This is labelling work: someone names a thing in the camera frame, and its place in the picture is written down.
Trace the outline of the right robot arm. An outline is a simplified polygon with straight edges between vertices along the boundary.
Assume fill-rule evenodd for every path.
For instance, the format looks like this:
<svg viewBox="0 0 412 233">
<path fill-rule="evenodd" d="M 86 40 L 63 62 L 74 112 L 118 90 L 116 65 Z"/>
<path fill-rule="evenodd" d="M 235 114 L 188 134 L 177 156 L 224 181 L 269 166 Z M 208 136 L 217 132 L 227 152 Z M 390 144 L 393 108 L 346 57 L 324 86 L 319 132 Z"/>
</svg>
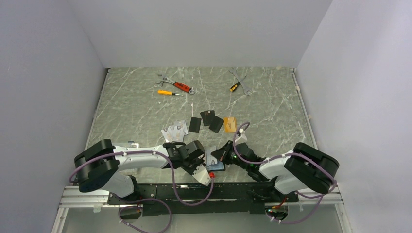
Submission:
<svg viewBox="0 0 412 233">
<path fill-rule="evenodd" d="M 256 182 L 273 180 L 274 184 L 268 187 L 268 196 L 273 201 L 306 188 L 319 194 L 329 193 L 336 185 L 335 175 L 340 166 L 335 158 L 302 142 L 271 158 L 259 157 L 246 143 L 234 145 L 232 141 L 211 155 L 225 165 L 244 169 Z"/>
</svg>

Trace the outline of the black leather card holder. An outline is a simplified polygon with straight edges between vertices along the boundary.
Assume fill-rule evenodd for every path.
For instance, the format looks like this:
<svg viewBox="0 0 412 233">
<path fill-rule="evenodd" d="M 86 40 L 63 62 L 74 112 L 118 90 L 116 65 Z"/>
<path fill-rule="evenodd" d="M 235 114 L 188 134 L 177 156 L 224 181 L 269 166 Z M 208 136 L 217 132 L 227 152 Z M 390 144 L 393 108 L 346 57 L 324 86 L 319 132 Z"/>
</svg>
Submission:
<svg viewBox="0 0 412 233">
<path fill-rule="evenodd" d="M 204 157 L 205 167 L 208 171 L 225 171 L 225 164 L 218 161 L 214 156 L 211 155 L 211 151 L 205 151 Z"/>
</svg>

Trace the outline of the aluminium frame rail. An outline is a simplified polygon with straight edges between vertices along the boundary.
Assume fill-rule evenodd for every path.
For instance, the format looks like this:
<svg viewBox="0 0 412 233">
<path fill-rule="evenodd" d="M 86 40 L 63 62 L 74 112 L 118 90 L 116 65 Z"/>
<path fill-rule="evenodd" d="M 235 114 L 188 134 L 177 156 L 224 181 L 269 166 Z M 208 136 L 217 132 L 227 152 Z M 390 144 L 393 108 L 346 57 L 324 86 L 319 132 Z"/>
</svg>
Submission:
<svg viewBox="0 0 412 233">
<path fill-rule="evenodd" d="M 94 212 L 98 213 L 102 208 L 110 207 L 108 199 L 108 191 L 97 190 L 89 193 L 81 193 L 77 186 L 66 186 L 59 201 L 58 213 L 52 232 L 62 232 L 70 208 L 92 208 Z M 338 188 L 323 196 L 321 204 L 333 204 L 338 215 L 342 232 L 353 232 Z"/>
</svg>

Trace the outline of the black yellow small screwdriver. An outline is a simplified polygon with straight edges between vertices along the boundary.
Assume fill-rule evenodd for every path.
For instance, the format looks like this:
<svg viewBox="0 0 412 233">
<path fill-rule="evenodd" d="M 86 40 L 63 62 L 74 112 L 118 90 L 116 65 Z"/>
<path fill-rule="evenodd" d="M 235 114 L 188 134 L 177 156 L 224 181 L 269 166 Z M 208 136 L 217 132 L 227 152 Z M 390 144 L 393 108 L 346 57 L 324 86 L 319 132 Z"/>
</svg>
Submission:
<svg viewBox="0 0 412 233">
<path fill-rule="evenodd" d="M 238 81 L 230 88 L 230 92 L 234 92 L 239 86 L 241 86 L 241 82 L 246 78 L 245 75 L 242 79 L 237 79 Z"/>
</svg>

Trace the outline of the clear plastic screw box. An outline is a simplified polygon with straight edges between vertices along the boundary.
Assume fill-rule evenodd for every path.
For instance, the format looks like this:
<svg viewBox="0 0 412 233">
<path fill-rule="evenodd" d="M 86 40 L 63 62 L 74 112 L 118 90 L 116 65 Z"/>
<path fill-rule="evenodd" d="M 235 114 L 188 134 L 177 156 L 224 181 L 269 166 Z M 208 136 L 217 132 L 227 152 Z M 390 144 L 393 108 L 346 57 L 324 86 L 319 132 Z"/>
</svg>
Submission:
<svg viewBox="0 0 412 233">
<path fill-rule="evenodd" d="M 139 148 L 139 143 L 135 141 L 128 141 L 128 142 L 113 142 L 114 146 L 123 147 L 123 148 Z"/>
</svg>

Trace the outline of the loose black card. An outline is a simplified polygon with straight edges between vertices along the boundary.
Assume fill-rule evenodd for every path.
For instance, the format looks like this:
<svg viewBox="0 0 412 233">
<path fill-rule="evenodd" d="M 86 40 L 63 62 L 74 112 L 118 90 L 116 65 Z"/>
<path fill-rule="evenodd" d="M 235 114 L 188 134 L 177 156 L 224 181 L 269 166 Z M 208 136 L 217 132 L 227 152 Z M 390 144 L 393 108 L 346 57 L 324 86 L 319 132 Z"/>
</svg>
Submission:
<svg viewBox="0 0 412 233">
<path fill-rule="evenodd" d="M 224 124 L 224 120 L 218 116 L 214 116 L 211 124 L 209 125 L 209 129 L 215 133 L 219 133 L 220 129 Z"/>
<path fill-rule="evenodd" d="M 189 132 L 198 133 L 200 131 L 201 122 L 202 122 L 201 118 L 192 117 L 190 119 Z"/>
</svg>

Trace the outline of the loose black card left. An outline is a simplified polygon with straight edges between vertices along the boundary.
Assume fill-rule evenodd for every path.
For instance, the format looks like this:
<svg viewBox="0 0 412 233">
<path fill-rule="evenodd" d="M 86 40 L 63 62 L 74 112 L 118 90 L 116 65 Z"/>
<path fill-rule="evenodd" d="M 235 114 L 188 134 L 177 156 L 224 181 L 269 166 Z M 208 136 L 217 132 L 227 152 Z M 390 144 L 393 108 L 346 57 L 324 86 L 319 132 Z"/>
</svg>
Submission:
<svg viewBox="0 0 412 233">
<path fill-rule="evenodd" d="M 192 117 L 190 119 L 189 132 L 198 133 L 200 131 L 201 122 L 202 122 L 201 118 Z"/>
</svg>

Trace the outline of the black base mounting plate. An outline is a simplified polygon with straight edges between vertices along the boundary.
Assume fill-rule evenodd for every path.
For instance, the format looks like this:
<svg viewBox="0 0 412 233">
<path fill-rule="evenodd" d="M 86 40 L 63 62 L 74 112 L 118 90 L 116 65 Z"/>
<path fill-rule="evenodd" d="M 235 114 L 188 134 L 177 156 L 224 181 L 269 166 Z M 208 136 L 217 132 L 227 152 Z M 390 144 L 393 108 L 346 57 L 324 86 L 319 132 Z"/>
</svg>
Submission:
<svg viewBox="0 0 412 233">
<path fill-rule="evenodd" d="M 182 183 L 173 189 L 170 183 L 138 186 L 140 193 L 132 199 L 118 198 L 110 193 L 108 205 L 132 205 L 142 200 L 143 216 L 172 214 L 212 214 L 248 212 L 264 214 L 270 205 L 297 203 L 298 196 L 276 191 L 271 182 L 214 183 L 213 188 Z"/>
</svg>

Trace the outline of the silver open-end wrench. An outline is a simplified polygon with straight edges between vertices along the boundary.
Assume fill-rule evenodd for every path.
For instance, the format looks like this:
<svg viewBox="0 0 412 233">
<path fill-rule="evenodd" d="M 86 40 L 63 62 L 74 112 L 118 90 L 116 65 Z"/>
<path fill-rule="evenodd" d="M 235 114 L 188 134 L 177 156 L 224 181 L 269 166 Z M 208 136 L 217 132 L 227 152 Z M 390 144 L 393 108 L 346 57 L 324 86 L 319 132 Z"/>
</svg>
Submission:
<svg viewBox="0 0 412 233">
<path fill-rule="evenodd" d="M 245 75 L 243 78 L 241 78 L 240 75 L 237 73 L 237 70 L 233 67 L 230 68 L 228 71 L 231 74 L 233 74 L 235 76 L 235 78 L 237 79 L 237 82 L 230 87 L 229 91 L 234 92 L 237 89 L 239 89 L 239 87 L 241 86 L 243 88 L 243 92 L 244 92 L 245 95 L 247 95 L 247 96 L 251 95 L 252 90 L 250 88 L 248 88 L 244 83 L 244 80 L 247 76 Z"/>
</svg>

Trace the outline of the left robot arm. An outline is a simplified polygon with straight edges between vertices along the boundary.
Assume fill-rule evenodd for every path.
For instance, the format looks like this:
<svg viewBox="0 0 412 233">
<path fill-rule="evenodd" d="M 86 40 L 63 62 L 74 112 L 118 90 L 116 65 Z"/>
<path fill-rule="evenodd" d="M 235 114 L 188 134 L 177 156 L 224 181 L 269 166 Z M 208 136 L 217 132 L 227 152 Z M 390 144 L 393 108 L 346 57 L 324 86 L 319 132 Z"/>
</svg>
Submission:
<svg viewBox="0 0 412 233">
<path fill-rule="evenodd" d="M 169 142 L 150 148 L 127 148 L 104 139 L 74 158 L 73 175 L 77 177 L 76 183 L 82 193 L 102 189 L 132 204 L 140 196 L 137 180 L 121 171 L 138 168 L 174 171 L 181 168 L 198 183 L 208 186 L 212 178 L 201 158 L 204 153 L 198 140 L 188 144 Z"/>
</svg>

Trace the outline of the loose black card right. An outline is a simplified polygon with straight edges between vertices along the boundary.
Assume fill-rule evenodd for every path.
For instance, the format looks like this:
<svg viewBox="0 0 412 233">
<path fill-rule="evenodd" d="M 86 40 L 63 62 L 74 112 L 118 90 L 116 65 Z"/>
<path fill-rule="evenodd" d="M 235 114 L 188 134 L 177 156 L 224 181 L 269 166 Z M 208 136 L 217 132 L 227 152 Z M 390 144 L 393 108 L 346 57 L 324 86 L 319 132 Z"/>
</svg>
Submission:
<svg viewBox="0 0 412 233">
<path fill-rule="evenodd" d="M 209 129 L 215 133 L 219 133 L 220 129 L 224 124 L 224 120 L 218 116 L 214 116 L 211 124 L 209 125 Z"/>
</svg>

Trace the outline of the black credit card stack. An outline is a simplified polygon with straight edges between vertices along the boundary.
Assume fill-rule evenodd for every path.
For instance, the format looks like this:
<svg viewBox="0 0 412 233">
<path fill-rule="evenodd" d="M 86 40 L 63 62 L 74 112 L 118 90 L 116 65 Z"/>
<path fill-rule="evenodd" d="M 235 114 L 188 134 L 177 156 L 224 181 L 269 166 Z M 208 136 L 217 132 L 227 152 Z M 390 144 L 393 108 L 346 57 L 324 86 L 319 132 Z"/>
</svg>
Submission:
<svg viewBox="0 0 412 233">
<path fill-rule="evenodd" d="M 214 110 L 206 110 L 200 113 L 203 125 L 204 126 L 210 126 L 213 118 L 215 117 L 215 111 Z"/>
</svg>

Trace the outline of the red handled adjustable wrench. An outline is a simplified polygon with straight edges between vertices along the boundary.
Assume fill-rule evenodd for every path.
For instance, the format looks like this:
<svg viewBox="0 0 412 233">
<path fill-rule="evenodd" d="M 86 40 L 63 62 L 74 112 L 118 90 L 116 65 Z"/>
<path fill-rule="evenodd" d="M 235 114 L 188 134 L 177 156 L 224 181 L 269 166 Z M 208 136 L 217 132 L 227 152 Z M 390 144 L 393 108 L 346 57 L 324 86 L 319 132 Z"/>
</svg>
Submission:
<svg viewBox="0 0 412 233">
<path fill-rule="evenodd" d="M 159 84 L 160 86 L 163 86 L 164 83 L 169 83 L 173 86 L 175 86 L 176 88 L 178 88 L 181 91 L 184 91 L 185 93 L 188 93 L 190 95 L 194 95 L 195 94 L 195 90 L 192 89 L 191 87 L 177 82 L 177 81 L 173 81 L 171 80 L 166 74 L 158 74 L 158 77 L 161 78 L 161 81 L 157 82 L 157 84 Z"/>
</svg>

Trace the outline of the yellow handled screwdriver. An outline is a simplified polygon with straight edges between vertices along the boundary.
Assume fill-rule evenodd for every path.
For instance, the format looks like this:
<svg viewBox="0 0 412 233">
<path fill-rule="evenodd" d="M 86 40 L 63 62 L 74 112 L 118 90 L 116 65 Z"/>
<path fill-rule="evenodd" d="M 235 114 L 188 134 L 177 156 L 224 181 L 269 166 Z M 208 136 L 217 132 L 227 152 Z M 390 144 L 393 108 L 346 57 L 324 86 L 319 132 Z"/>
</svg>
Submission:
<svg viewBox="0 0 412 233">
<path fill-rule="evenodd" d="M 170 91 L 164 91 L 164 90 L 158 90 L 157 92 L 160 95 L 166 95 L 166 96 L 183 96 L 182 94 L 177 94 L 174 92 L 170 92 Z"/>
</svg>

